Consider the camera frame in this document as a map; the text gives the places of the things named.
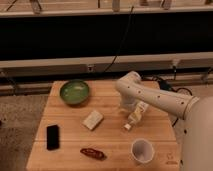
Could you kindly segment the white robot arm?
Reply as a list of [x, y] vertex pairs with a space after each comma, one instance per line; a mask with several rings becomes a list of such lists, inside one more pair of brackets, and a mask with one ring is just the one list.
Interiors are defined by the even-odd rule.
[[213, 97], [149, 88], [135, 71], [118, 79], [115, 88], [125, 107], [143, 101], [185, 121], [180, 171], [213, 171]]

